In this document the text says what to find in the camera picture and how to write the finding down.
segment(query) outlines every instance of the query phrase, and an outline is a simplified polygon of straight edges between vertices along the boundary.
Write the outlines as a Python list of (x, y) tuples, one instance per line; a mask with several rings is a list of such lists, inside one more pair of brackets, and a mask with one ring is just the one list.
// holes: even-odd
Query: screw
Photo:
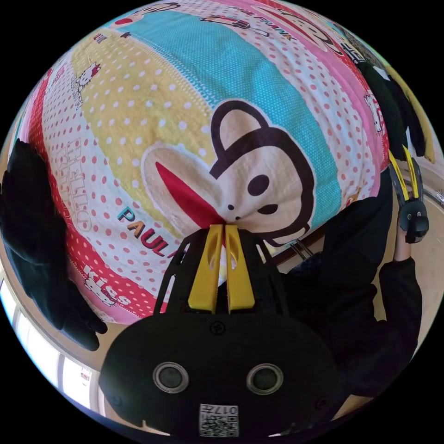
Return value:
[(328, 398), (326, 396), (321, 396), (314, 403), (314, 407), (315, 407), (316, 410), (321, 410), (321, 409), (323, 409), (327, 405), (327, 402), (328, 402)]
[(119, 395), (111, 395), (111, 404), (120, 407), (123, 404), (122, 398)]
[(220, 321), (215, 321), (210, 325), (210, 331), (213, 334), (224, 334), (225, 326)]

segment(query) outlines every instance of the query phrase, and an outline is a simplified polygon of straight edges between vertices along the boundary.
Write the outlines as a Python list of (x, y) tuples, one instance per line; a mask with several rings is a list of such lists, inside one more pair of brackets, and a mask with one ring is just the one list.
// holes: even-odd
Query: label sticker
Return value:
[(237, 406), (201, 404), (199, 411), (200, 436), (235, 438), (239, 436), (239, 409)]

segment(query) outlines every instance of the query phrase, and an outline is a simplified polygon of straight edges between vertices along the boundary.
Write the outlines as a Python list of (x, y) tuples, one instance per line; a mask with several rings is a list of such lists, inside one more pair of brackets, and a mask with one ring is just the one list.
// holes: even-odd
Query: paul frank text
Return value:
[(170, 245), (162, 236), (156, 235), (154, 228), (147, 228), (143, 221), (136, 221), (136, 215), (130, 207), (124, 208), (117, 218), (120, 222), (127, 224), (127, 230), (132, 231), (134, 237), (140, 240), (146, 249), (151, 250), (160, 257), (167, 255), (167, 259), (172, 258), (176, 254), (176, 248), (170, 248)]

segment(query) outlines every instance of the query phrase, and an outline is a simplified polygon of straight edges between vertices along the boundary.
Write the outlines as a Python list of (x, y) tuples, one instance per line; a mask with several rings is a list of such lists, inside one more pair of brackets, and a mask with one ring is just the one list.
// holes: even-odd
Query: hand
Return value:
[(393, 261), (401, 262), (411, 257), (412, 255), (412, 247), (410, 244), (406, 242), (407, 232), (404, 231), (399, 222), (399, 213), (398, 220), (396, 222), (396, 245), (395, 245), (395, 254), (393, 255)]

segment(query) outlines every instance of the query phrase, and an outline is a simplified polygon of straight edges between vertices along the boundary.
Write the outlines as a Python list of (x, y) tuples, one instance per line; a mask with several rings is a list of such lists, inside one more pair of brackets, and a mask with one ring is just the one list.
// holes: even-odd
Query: window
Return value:
[(3, 304), (3, 308), (5, 309), (6, 316), (8, 317), (9, 322), (12, 324), (12, 318), (14, 317), (14, 311), (17, 304), (12, 297), (12, 294), (9, 291), (5, 281), (3, 281), (0, 286), (0, 299), (1, 303)]
[(86, 408), (91, 408), (89, 398), (91, 376), (90, 370), (65, 358), (63, 364), (63, 392)]
[(57, 364), (60, 353), (23, 314), (18, 317), (16, 334), (36, 367), (51, 384), (57, 387)]

